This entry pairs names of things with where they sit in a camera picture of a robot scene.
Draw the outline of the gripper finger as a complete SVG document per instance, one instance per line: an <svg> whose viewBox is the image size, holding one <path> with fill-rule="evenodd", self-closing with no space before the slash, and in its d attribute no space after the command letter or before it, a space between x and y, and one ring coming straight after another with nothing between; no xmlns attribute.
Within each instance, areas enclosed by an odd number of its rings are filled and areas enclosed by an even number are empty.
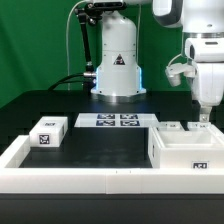
<svg viewBox="0 0 224 224"><path fill-rule="evenodd" d="M199 112L199 121L208 122L210 115L210 109L208 107L201 107Z"/></svg>

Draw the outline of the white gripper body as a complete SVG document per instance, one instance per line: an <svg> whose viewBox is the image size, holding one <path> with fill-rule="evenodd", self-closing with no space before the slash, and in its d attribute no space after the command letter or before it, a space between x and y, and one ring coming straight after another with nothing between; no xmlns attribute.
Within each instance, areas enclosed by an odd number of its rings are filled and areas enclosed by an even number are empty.
<svg viewBox="0 0 224 224"><path fill-rule="evenodd" d="M224 95L224 38L188 38L185 55L195 68L191 83L202 106L217 106Z"/></svg>

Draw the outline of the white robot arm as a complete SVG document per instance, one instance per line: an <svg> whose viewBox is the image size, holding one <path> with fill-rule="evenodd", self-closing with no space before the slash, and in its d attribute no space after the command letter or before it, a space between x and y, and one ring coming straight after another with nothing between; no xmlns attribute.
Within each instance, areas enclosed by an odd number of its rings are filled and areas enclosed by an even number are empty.
<svg viewBox="0 0 224 224"><path fill-rule="evenodd" d="M181 76L189 80L192 98L200 104L199 120L207 122L224 97L224 0L89 0L87 13L102 17L102 62L91 93L114 102L145 92L136 61L136 27L120 14L134 4L151 4L161 26L182 29L181 55L187 62L171 62L165 73L173 86Z"/></svg>

